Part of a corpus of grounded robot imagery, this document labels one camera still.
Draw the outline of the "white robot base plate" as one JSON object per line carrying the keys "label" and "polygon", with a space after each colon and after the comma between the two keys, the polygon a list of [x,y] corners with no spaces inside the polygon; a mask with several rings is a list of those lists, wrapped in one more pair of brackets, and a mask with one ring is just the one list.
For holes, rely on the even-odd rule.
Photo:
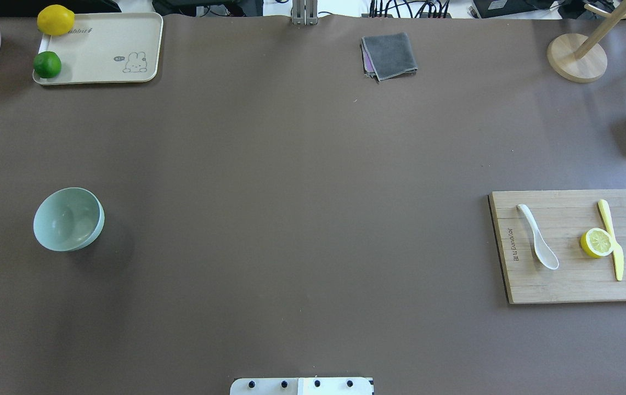
{"label": "white robot base plate", "polygon": [[230,394],[374,394],[367,377],[254,377],[233,381]]}

